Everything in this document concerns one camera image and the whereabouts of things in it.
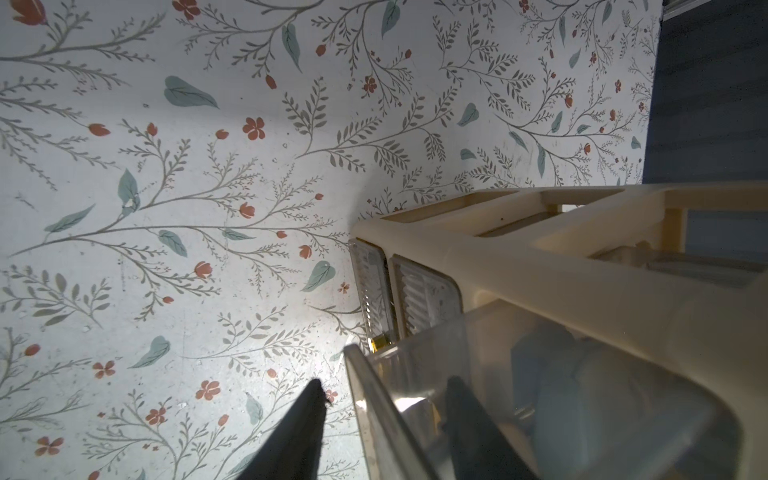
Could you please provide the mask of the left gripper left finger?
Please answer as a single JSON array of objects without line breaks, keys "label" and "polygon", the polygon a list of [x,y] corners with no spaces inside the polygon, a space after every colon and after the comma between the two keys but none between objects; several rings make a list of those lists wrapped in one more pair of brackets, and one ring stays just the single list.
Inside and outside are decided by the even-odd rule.
[{"label": "left gripper left finger", "polygon": [[327,399],[312,379],[238,479],[317,479]]}]

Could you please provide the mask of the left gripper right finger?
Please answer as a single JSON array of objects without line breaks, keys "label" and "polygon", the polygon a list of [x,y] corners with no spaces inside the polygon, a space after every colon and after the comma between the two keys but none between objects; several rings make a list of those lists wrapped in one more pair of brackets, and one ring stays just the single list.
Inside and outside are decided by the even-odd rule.
[{"label": "left gripper right finger", "polygon": [[536,479],[472,390],[458,376],[447,380],[444,431],[456,479]]}]

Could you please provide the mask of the clear top drawer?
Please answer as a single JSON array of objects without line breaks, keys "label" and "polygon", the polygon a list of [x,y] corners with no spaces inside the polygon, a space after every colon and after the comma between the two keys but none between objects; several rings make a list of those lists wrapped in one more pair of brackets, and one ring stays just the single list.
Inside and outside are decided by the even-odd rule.
[{"label": "clear top drawer", "polygon": [[494,302],[344,353],[374,479],[733,479],[741,430],[692,382]]}]

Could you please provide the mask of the beige drawer organizer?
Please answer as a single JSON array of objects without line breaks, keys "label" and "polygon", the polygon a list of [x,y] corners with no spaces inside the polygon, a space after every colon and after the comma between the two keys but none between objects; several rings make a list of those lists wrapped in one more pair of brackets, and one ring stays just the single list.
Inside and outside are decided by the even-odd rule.
[{"label": "beige drawer organizer", "polygon": [[763,182],[486,190],[361,221],[352,240],[386,257],[391,345],[412,337],[396,313],[397,255],[452,278],[462,315],[504,302],[702,388],[740,427],[733,479],[763,479],[767,267],[689,254],[685,243],[694,213],[766,210]]}]

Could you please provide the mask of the middle drawer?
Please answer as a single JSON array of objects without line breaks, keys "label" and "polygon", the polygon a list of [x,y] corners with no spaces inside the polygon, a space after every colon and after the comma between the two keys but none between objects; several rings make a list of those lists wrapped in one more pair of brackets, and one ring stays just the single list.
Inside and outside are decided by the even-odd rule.
[{"label": "middle drawer", "polygon": [[462,315],[462,296],[456,282],[434,269],[401,256],[393,256],[396,313],[408,337]]}]

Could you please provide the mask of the bottom drawer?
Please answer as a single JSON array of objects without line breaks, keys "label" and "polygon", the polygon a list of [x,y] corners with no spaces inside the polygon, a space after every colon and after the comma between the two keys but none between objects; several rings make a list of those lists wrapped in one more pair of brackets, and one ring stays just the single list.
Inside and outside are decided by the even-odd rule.
[{"label": "bottom drawer", "polygon": [[354,239],[350,255],[371,352],[398,340],[396,314],[387,260],[383,251],[368,242]]}]

